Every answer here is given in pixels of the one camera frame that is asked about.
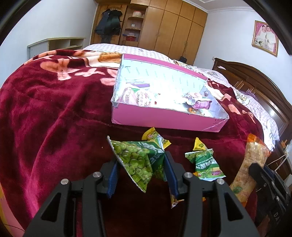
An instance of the metal screw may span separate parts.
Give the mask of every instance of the metal screw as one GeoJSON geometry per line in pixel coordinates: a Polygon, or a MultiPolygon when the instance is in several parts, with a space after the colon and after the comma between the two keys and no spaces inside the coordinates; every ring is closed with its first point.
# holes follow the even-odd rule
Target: metal screw
{"type": "Polygon", "coordinates": [[[216,179],[216,182],[220,185],[225,183],[224,179],[216,179]]]}
{"type": "Polygon", "coordinates": [[[191,172],[186,172],[184,174],[184,176],[189,179],[189,178],[193,177],[193,174],[191,172]]]}
{"type": "Polygon", "coordinates": [[[68,179],[62,179],[61,180],[61,184],[62,185],[66,185],[66,184],[68,184],[69,183],[69,180],[68,179]]]}
{"type": "Polygon", "coordinates": [[[99,178],[101,176],[101,172],[94,172],[92,175],[95,178],[99,178]]]}

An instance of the picture frame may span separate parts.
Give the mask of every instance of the picture frame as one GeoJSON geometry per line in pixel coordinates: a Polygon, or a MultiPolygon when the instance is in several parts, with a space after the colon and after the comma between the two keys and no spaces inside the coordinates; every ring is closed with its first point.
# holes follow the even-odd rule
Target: picture frame
{"type": "Polygon", "coordinates": [[[255,21],[252,46],[278,56],[279,38],[265,22],[255,21]]]}

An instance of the wooden wardrobe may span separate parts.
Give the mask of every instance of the wooden wardrobe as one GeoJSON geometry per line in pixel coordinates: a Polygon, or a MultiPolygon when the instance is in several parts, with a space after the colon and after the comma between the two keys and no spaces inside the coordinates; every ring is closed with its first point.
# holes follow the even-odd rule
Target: wooden wardrobe
{"type": "Polygon", "coordinates": [[[111,43],[137,45],[139,48],[154,50],[176,60],[183,56],[187,58],[187,64],[193,65],[207,19],[206,12],[182,0],[115,0],[119,4],[96,1],[100,6],[93,24],[91,44],[100,43],[101,38],[94,33],[94,29],[102,17],[102,12],[108,8],[119,8],[123,12],[123,26],[127,24],[133,9],[136,8],[145,12],[137,42],[122,40],[125,28],[122,27],[119,40],[112,40],[111,43]]]}

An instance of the maroon fleece blanket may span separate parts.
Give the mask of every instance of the maroon fleece blanket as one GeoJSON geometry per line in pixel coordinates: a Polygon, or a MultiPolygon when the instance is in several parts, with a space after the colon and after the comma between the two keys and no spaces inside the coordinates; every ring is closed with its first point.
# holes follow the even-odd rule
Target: maroon fleece blanket
{"type": "MultiPolygon", "coordinates": [[[[63,178],[80,180],[99,171],[113,154],[106,136],[141,140],[148,129],[111,122],[111,96],[118,53],[55,50],[19,67],[0,90],[0,182],[9,207],[25,229],[63,178]]],[[[184,157],[196,137],[208,148],[231,184],[244,158],[246,139],[263,139],[260,123],[231,88],[209,82],[230,119],[219,133],[157,129],[167,150],[187,171],[184,157]]],[[[141,192],[122,170],[116,193],[102,200],[108,237],[177,236],[183,203],[170,209],[167,183],[152,179],[141,192]]],[[[247,204],[255,216],[256,194],[247,204]]]]}

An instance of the bride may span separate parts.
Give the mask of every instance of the bride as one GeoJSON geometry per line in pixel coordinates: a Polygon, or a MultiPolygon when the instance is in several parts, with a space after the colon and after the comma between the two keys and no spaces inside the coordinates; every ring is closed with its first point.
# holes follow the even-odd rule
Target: bride
{"type": "Polygon", "coordinates": [[[267,28],[265,25],[262,25],[258,34],[256,35],[255,40],[260,44],[260,46],[265,47],[266,45],[266,35],[267,35],[267,28]]]}

